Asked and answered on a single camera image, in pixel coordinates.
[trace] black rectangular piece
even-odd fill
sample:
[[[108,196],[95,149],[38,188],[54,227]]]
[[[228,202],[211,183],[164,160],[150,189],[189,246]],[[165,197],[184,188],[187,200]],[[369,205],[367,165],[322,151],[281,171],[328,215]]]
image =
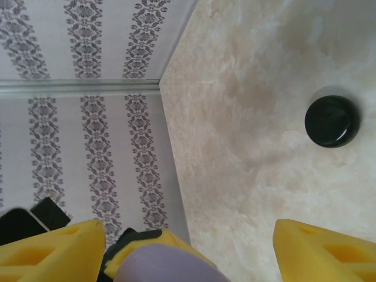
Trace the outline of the black rectangular piece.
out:
[[[65,227],[70,218],[50,198],[44,198],[30,210],[49,230]]]
[[[0,246],[45,232],[47,230],[25,209],[15,208],[0,217]]]

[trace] damask wallpaper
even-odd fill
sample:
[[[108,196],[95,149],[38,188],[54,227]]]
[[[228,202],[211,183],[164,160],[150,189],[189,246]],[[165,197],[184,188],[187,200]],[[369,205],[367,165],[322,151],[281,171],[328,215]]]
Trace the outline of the damask wallpaper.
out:
[[[197,0],[0,0],[0,79],[160,79]]]
[[[0,97],[0,212],[50,197],[108,246],[132,227],[189,241],[158,91]]]

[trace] gray object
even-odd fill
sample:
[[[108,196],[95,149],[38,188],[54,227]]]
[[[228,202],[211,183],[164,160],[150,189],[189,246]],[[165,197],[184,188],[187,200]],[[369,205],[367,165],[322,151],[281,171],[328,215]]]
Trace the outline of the gray object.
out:
[[[187,251],[153,244],[133,251],[115,282],[230,282],[215,267]]]

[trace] marble floor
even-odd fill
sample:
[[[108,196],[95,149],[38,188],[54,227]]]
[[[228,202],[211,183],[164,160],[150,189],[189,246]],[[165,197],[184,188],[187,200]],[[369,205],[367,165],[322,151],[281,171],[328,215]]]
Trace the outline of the marble floor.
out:
[[[192,244],[232,282],[281,281],[288,218],[376,241],[376,2],[200,0],[161,81]],[[317,97],[362,112],[350,144],[306,135]]]

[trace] black round cap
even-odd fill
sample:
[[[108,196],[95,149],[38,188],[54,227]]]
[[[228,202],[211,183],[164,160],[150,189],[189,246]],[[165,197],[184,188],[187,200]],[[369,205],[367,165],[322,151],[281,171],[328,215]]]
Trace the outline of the black round cap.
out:
[[[355,104],[342,96],[319,98],[305,115],[305,129],[309,137],[322,147],[346,145],[356,136],[360,126]]]

